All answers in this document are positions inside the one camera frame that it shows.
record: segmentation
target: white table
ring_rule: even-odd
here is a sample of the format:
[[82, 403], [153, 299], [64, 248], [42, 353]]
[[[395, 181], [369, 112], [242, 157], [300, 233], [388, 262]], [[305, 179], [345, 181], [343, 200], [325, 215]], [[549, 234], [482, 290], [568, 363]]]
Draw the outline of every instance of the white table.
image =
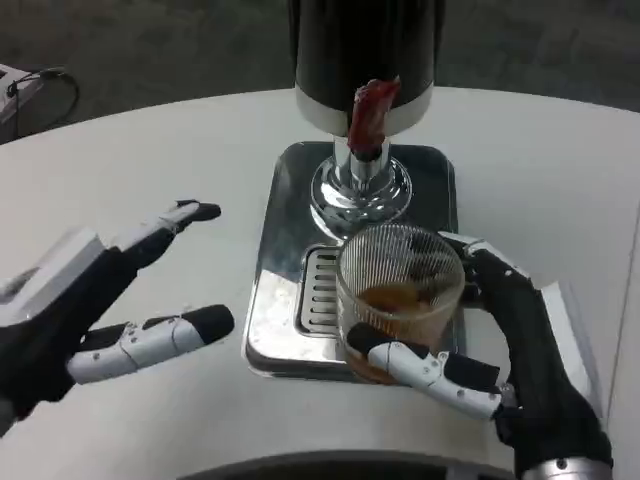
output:
[[[0, 276], [30, 265], [72, 225], [108, 239], [175, 199], [197, 198], [219, 203], [222, 217], [181, 235], [101, 325], [217, 302], [238, 323], [221, 344], [40, 405], [2, 440], [3, 478], [156, 480], [335, 448], [510, 467], [490, 425], [408, 389], [248, 370], [240, 343], [273, 165], [289, 144], [325, 138], [283, 90], [138, 110], [0, 148]], [[425, 119], [396, 141], [433, 145], [453, 162], [462, 232], [487, 238], [540, 284], [572, 283], [608, 404], [640, 198], [640, 115], [438, 88]], [[469, 322], [469, 337], [473, 354], [504, 364], [490, 319]]]

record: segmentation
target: metal drip tray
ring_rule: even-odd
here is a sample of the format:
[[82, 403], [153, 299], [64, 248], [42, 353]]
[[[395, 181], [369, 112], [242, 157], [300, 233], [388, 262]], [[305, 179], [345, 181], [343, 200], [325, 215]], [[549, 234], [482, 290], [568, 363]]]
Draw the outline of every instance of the metal drip tray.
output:
[[[342, 240], [312, 218], [314, 171], [332, 154], [328, 142], [297, 143], [280, 157], [262, 231], [244, 335], [246, 358], [270, 376], [358, 381], [337, 340], [336, 257]], [[401, 221], [457, 231], [453, 167], [438, 150], [392, 145], [413, 183]], [[443, 349], [464, 351], [462, 314], [450, 322]]]

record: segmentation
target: floor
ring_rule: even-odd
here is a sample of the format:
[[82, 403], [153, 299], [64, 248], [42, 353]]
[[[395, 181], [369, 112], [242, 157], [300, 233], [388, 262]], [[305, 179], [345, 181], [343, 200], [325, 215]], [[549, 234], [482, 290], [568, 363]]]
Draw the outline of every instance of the floor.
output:
[[[637, 0], [450, 0], [447, 8], [438, 84], [640, 111]], [[0, 63], [66, 65], [82, 89], [71, 121], [289, 87], [288, 52], [286, 0], [0, 2]], [[42, 90], [20, 130], [38, 130], [69, 95], [64, 85]]]

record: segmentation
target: black coffee machine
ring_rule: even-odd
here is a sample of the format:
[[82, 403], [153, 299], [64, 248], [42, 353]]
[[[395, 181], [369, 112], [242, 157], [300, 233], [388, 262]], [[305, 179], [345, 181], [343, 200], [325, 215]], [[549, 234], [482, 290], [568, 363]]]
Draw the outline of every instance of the black coffee machine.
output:
[[[353, 379], [336, 340], [340, 245], [366, 225], [387, 221], [457, 231], [452, 165], [432, 147], [388, 139], [428, 108], [444, 3], [289, 2], [296, 101], [303, 117], [334, 141], [301, 141], [276, 164], [245, 330], [247, 359], [257, 370]], [[392, 103], [367, 110], [370, 90], [392, 84]], [[370, 133], [372, 124], [362, 118], [371, 111], [370, 119], [382, 119], [380, 131], [360, 151], [354, 129]], [[457, 316], [448, 349], [463, 350], [462, 328]]]

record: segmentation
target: brown liquid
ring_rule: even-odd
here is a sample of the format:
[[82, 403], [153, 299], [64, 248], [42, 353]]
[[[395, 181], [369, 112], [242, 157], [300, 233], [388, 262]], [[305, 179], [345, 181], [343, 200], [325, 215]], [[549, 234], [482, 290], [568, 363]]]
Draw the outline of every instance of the brown liquid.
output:
[[[385, 313], [420, 316], [433, 309], [426, 293], [421, 291], [417, 285], [407, 283], [371, 287], [360, 293], [358, 298]], [[376, 328], [383, 330], [392, 337], [411, 340], [416, 343], [428, 343], [430, 345], [434, 343], [433, 341], [426, 342], [424, 336], [421, 335], [419, 323], [424, 320], [397, 321], [375, 316], [368, 320], [373, 320]], [[349, 367], [360, 377], [375, 383], [387, 385], [396, 383], [393, 377], [384, 370], [370, 365], [362, 354], [350, 348], [347, 348], [346, 353], [346, 361]]]

